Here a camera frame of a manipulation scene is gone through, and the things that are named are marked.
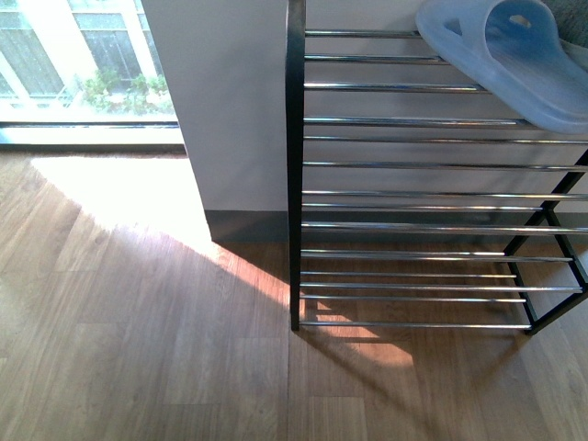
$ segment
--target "slipper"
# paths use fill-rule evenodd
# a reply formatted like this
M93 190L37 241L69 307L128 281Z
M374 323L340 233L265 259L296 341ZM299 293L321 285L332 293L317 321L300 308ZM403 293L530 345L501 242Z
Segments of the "slipper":
M588 73L563 51L538 0L429 0L416 15L424 40L536 126L588 133Z

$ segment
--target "metal shoe rack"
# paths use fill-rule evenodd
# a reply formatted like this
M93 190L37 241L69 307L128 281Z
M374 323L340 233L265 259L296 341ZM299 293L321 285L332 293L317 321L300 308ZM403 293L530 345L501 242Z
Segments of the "metal shoe rack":
M491 328L519 329L534 334L559 318L588 297L588 276L582 267L579 256L574 251L570 238L588 233L583 226L562 226L555 208L562 202L588 201L585 194L571 193L584 173L588 171L588 140L578 137L557 136L531 126L518 118L406 118L406 117L349 117L306 115L305 105L312 94L321 91L326 96L341 92L349 94L419 94L421 96L439 94L467 94L466 98L476 98L488 93L474 84L431 83L364 83L342 81L320 81L305 79L309 65L339 65L354 69L361 65L378 65L397 69L401 65L438 66L439 69L452 69L441 58L431 55L372 55L341 53L308 53L307 41L344 39L362 40L418 40L417 32L393 32L387 30L346 30L306 28L306 5L304 0L288 1L288 45L286 62L286 102L288 131L288 222L289 222L289 271L290 271L290 314L291 328L300 326L406 326L437 328ZM352 134L345 132L352 129ZM377 145L390 154L391 160L362 158L360 160L339 160L309 157L309 151L316 152L324 145ZM527 149L539 146L549 149L577 149L575 164L487 164L484 162L428 162L402 160L394 161L399 146L452 149L466 146L470 149ZM426 173L447 173L459 179L459 173L500 172L505 174L524 174L536 176L539 183L548 179L546 175L557 178L556 185L549 184L547 191L507 192L498 191L439 191L405 189L356 189L345 186L345 181L337 181L334 187L325 185L312 187L307 182L308 173L337 170L388 171L394 173L411 171ZM483 214L483 219L498 219L504 213L517 213L523 221L516 226L499 221L490 224L464 223ZM333 235L336 239L323 240ZM390 237L416 237L422 243L439 237L464 237L474 247L473 251L406 251L398 248L382 249ZM550 237L557 243L561 254L556 256L520 255L521 247L530 237ZM378 247L366 246L358 249L341 247L340 243L355 240L357 237L376 237ZM505 238L499 251L484 251L479 247L479 239ZM434 261L437 272L423 271L423 265ZM386 271L371 271L371 264ZM406 263L414 264L416 271L406 273ZM443 264L459 263L474 268L468 274L439 272ZM476 273L479 264L498 268L490 274ZM526 264L548 266L550 264L567 266L577 281L574 286L528 286L523 280L521 267ZM398 283L395 280L410 280ZM468 283L455 283L467 280ZM471 280L481 281L479 285ZM536 295L557 295L555 306L546 311L536 312L532 299ZM463 322L413 322L411 320L382 321L329 321L309 317L304 312L305 303L330 302L381 302L397 305L430 304L431 302L459 305L501 305L520 308L523 322L516 323L477 323Z

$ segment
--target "window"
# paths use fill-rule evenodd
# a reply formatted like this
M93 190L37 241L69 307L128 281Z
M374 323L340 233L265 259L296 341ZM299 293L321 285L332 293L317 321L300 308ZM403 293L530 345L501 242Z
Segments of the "window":
M6 59L3 71L13 70L27 95L40 106L60 94L63 82L24 14L0 14L0 51Z
M175 120L140 0L0 0L2 120Z
M131 86L133 78L141 74L129 32L121 14L74 14L85 42L101 72L114 72L119 82L116 92Z

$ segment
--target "black metal frame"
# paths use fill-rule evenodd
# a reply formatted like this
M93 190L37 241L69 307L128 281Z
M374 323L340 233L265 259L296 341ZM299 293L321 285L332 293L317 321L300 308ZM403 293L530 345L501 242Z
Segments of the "black metal frame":
M288 40L287 40L287 59L286 59L286 104L287 104L287 141L288 141L288 233L289 233L289 280L290 280L290 319L291 329L297 331L301 325L337 325L337 326L405 326L405 327L433 327L433 328L484 328L484 329L519 329L528 334L535 334L551 322L557 320L565 312L578 305L588 297L588 274L584 270L579 256L574 251L567 234L586 234L586 228L563 228L554 209L562 200L588 200L586 195L573 195L570 191L582 178L588 170L588 151L576 162L574 166L509 166L488 164L486 167L472 164L417 164L417 163L311 163L304 161L304 142L306 141L363 141L363 142L418 142L418 143L484 143L484 144L524 144L524 145L587 145L588 141L578 140L528 140L528 139L449 139L449 138L414 138L414 137L341 137L341 136L305 136L305 126L359 126L359 127L396 127L396 128L435 128L435 129L533 129L527 121L522 119L398 119L398 118L347 118L347 117L305 117L304 102L305 90L343 90L353 92L393 92L393 93L487 93L479 85L353 85L353 84L320 84L305 85L305 63L306 62L367 62L367 63L392 63L392 64L428 64L444 65L447 64L439 57L381 57L381 56L346 56L346 55L323 55L307 54L305 51L305 41L307 38L369 38L369 39L418 39L417 32L390 32L381 30L345 30L345 29L306 29L306 4L305 0L288 0ZM417 194L411 192L329 192L325 191L324 196L370 196L396 198L502 198L517 200L518 198L533 198L535 200L542 198L543 202L537 208L520 208L520 207L497 207L497 211L511 209L513 211L534 211L534 214L528 219L522 227L497 227L497 226L460 226L455 227L447 225L418 225L382 223L382 222L320 222L306 220L303 221L303 207L311 207L312 204L303 203L303 195L316 196L321 192L303 191L302 176L303 169L308 167L360 167L360 168L428 168L435 169L441 167L451 169L457 168L486 168L486 169L504 169L516 170L525 169L527 171L564 171L568 172L554 188L551 194L534 195L534 194ZM324 204L332 208L341 207L341 204ZM368 207L372 209L382 209L386 206L375 205ZM420 209L426 210L422 206L401 206L400 210ZM466 233L474 232L476 234L495 234L495 233L513 233L514 238L504 248L502 254L498 255L475 255L475 253L437 253L423 255L419 253L398 253L398 252L347 252L343 250L304 250L302 249L302 237L306 230L320 229L322 231L345 231L345 232L379 232L382 230L392 231L412 231L421 233ZM516 252L526 242L531 235L553 235L563 254L562 258L558 257L519 257ZM519 291L520 302L523 303L529 324L513 325L494 325L494 324L476 324L476 323L396 323L396 322L301 322L300 321L300 303L304 300L387 300L387 301L434 301L429 298L406 298L406 297L380 297L380 296L321 296L321 295L301 295L301 286L319 286L319 288L379 288L379 289L407 289L419 287L428 290L434 288L450 290L476 291L484 290L487 287L467 286L449 286L449 285L398 285L398 284L333 284L318 283L310 284L301 282L301 275L312 274L309 271L301 271L302 257L338 257L338 258L360 258L360 259L386 259L386 260L463 260L463 261L493 261L506 263L510 269L509 277L514 281L514 289ZM519 263L521 262L565 262L569 265L571 272L574 274L579 287L575 288L542 288L528 287L523 280ZM336 274L333 272L323 272L325 275ZM434 275L418 275L419 277L431 277ZM477 275L476 277L493 277ZM571 292L564 301L552 308L550 311L541 316L537 316L533 303L528 295L529 292L540 290L563 290ZM475 302L513 302L512 299L459 299L449 298L442 301L475 301Z

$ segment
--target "chrome bar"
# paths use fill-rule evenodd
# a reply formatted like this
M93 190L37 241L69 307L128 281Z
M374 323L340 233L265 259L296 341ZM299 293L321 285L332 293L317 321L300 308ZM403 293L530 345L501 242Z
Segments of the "chrome bar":
M361 204L334 204L321 202L303 202L302 207L310 209L387 209L399 212L435 212L435 211L453 211L459 213L466 212L528 212L541 211L541 207L495 207L495 206L423 206L423 205L361 205Z
M587 145L588 140L502 140L476 138L408 138L390 136L314 136L305 135L304 141L336 141L336 142L389 142L406 144L489 144L489 145Z
M372 250L302 249L300 257L311 259L360 259L395 261L493 262L493 263L567 263L569 257L536 257L482 252L404 252Z
M530 324L465 324L465 323L398 323L398 322L313 322L301 321L301 326L358 326L358 327L389 327L389 328L458 328L458 329L531 329Z
M334 39L421 39L417 30L371 30L371 29L306 29L308 38Z
M319 296L315 294L300 295L301 300L363 300L363 301L423 301L448 303L526 303L525 299L473 299L473 298L436 298L436 297L390 297L390 296Z
M488 170L488 171L530 171L530 172L588 172L585 165L545 164L443 164L408 163L392 161L304 161L306 167L322 168L385 168L396 170Z
M582 292L579 287L500 287L500 286L474 286L474 285L423 285L409 283L340 283L340 282L301 282L303 288L329 288L329 289L395 289L395 290L422 290L422 291L460 291L460 292Z
M579 194L532 194L532 193L453 193L420 191L380 190L303 190L303 196L363 197L363 198L517 198L541 200L588 200L588 195Z
M536 129L524 119L416 119L304 117L308 126L404 127L418 129Z
M389 56L389 55L330 55L325 53L307 53L305 62L344 62L359 64L417 64L447 66L448 62L441 57L432 56Z
M434 277L434 278L515 278L513 274L450 274L450 273L365 273L347 271L301 271L301 276L330 277Z
M303 221L303 230L327 230L346 232L410 232L410 233L452 233L452 234L521 234L525 236L545 236L551 234L588 234L588 227L543 227L543 226L476 226L411 224L391 222L335 222Z
M339 92L395 92L424 94L488 94L481 85L432 85L432 84L390 84L362 85L351 83L306 83L308 91Z

